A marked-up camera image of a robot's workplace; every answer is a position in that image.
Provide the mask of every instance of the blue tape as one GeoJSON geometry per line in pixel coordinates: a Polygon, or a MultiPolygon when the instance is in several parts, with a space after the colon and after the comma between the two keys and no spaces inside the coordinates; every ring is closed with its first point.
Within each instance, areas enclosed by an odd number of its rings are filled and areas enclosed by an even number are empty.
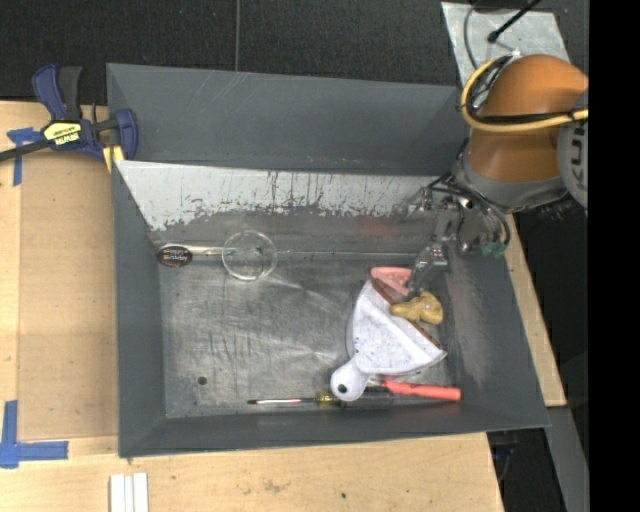
{"type": "Polygon", "coordinates": [[[46,441],[39,443],[18,443],[18,401],[4,404],[2,422],[2,442],[0,442],[0,468],[16,469],[20,462],[31,460],[68,459],[69,441],[46,441]]]}
{"type": "MultiPolygon", "coordinates": [[[[16,147],[22,146],[28,142],[37,142],[42,140],[42,135],[39,131],[33,128],[20,128],[18,130],[9,130],[7,137],[13,142],[16,147]]],[[[17,156],[15,163],[13,164],[13,186],[17,187],[22,183],[22,157],[17,156]]]]}

